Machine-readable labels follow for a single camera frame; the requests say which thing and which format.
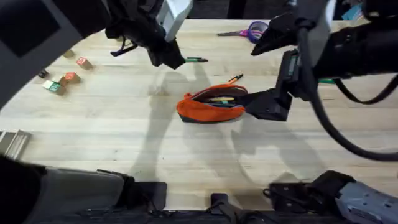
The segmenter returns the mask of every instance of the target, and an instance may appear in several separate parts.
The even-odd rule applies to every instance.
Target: toy block
[[[66,58],[70,58],[75,56],[75,53],[72,50],[67,50],[65,53],[63,53],[63,56]]]
[[[48,74],[48,71],[42,70],[41,72],[39,72],[39,74],[37,74],[37,76],[40,78],[45,78]]]
[[[64,86],[64,87],[68,84],[67,79],[65,77],[61,76],[61,75],[54,77],[52,79],[52,81],[56,82],[56,83],[58,83],[58,84],[60,84],[61,86]]]
[[[50,80],[45,81],[43,87],[57,95],[63,95],[65,93],[65,87]]]
[[[68,83],[80,83],[80,77],[75,72],[68,72],[64,77]]]
[[[89,70],[89,69],[93,68],[93,65],[92,65],[86,58],[83,58],[83,57],[80,57],[80,58],[76,61],[76,63],[77,63],[82,69],[85,69],[85,70]]]

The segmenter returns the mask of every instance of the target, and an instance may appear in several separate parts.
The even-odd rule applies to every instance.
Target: scissors
[[[262,21],[254,21],[250,24],[247,30],[240,30],[235,32],[226,32],[217,34],[219,37],[241,36],[247,37],[250,42],[256,44],[262,34],[267,30],[268,25]]]

